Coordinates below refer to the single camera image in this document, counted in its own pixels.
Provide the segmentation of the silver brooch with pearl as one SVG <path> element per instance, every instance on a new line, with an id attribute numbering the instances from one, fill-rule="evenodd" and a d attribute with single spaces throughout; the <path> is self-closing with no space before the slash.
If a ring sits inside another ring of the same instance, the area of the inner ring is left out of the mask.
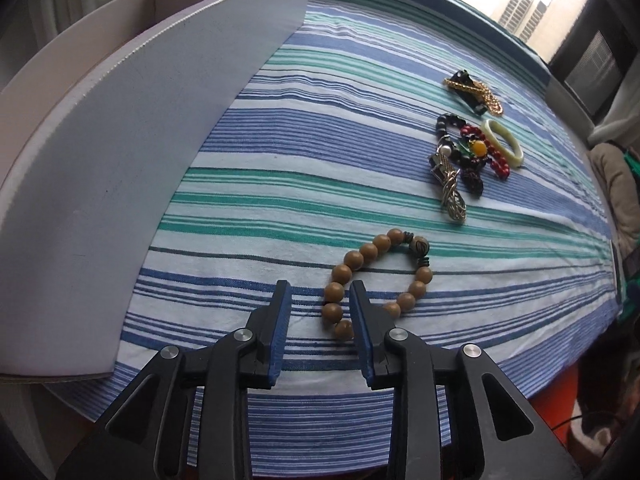
<path id="1" fill-rule="evenodd" d="M 466 203 L 458 191 L 460 170 L 450 162 L 450 153 L 448 145 L 438 144 L 430 157 L 431 172 L 442 187 L 442 209 L 452 221 L 463 223 L 466 220 Z"/>

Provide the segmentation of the pale green jade bangle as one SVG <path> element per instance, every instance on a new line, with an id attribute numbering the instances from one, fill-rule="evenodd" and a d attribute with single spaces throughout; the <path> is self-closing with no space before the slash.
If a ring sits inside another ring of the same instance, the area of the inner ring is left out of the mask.
<path id="1" fill-rule="evenodd" d="M 504 157 L 511 168 L 524 164 L 524 152 L 514 134 L 495 119 L 486 119 L 480 125 L 489 143 Z"/>

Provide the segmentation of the green pendant dark tassel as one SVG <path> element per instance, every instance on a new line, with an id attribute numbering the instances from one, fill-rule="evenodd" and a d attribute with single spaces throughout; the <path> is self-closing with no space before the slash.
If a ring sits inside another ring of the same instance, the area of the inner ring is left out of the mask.
<path id="1" fill-rule="evenodd" d="M 471 140 L 454 144 L 450 158 L 460 167 L 466 189 L 475 197 L 482 196 L 484 183 L 480 173 L 486 165 L 487 148 L 483 142 Z"/>

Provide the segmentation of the beige folded cloth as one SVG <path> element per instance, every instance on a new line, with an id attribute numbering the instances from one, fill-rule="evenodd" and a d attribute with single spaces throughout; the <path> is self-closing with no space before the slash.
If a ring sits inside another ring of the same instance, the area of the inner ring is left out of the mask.
<path id="1" fill-rule="evenodd" d="M 623 152 L 613 144 L 596 145 L 588 152 L 588 158 L 612 211 L 620 254 L 626 259 L 639 244 L 636 181 Z"/>

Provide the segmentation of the green cloth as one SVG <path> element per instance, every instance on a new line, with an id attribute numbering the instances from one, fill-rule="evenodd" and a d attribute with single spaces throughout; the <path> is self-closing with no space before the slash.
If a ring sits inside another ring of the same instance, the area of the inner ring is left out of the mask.
<path id="1" fill-rule="evenodd" d="M 640 162 L 637 154 L 631 148 L 626 148 L 624 159 L 634 178 L 634 182 L 636 182 L 637 186 L 640 186 Z"/>

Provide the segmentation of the white cardboard box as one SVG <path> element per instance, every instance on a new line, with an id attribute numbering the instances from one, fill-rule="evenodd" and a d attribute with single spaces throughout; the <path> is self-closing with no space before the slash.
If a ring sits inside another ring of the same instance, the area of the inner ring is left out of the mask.
<path id="1" fill-rule="evenodd" d="M 172 194 L 308 0 L 113 0 L 1 93 L 1 376 L 109 373 Z"/>

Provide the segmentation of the striped blue green bedsheet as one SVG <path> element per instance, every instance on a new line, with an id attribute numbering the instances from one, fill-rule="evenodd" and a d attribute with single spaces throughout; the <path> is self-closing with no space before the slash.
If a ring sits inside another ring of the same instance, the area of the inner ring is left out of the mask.
<path id="1" fill-rule="evenodd" d="M 485 171 L 454 224 L 428 159 L 436 118 L 465 114 L 442 86 L 460 68 L 498 94 L 525 162 L 503 180 Z M 393 228 L 428 239 L 434 272 L 400 325 L 429 344 L 478 344 L 526 396 L 616 318 L 603 204 L 541 80 L 408 2 L 309 0 L 186 170 L 134 283 L 114 372 L 51 392 L 96 419 L 157 350 L 213 344 L 285 280 L 282 372 L 248 400 L 254 473 L 383 465 L 393 396 L 367 387 L 320 309 L 346 252 Z"/>

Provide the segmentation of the white curtain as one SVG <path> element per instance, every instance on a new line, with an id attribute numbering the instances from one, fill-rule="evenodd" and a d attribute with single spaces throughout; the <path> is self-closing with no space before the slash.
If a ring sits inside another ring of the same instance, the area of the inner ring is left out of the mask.
<path id="1" fill-rule="evenodd" d="M 587 143 L 614 141 L 624 148 L 639 144 L 640 60 L 636 55 L 605 118 L 593 128 Z"/>

